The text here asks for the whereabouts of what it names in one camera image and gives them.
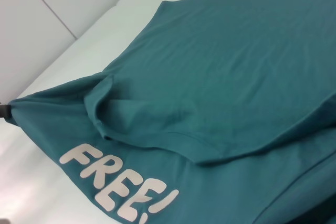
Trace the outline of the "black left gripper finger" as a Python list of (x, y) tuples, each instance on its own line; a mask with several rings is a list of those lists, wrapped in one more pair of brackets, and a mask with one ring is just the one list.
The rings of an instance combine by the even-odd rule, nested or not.
[(0, 104), (0, 118), (11, 118), (11, 106), (8, 104)]

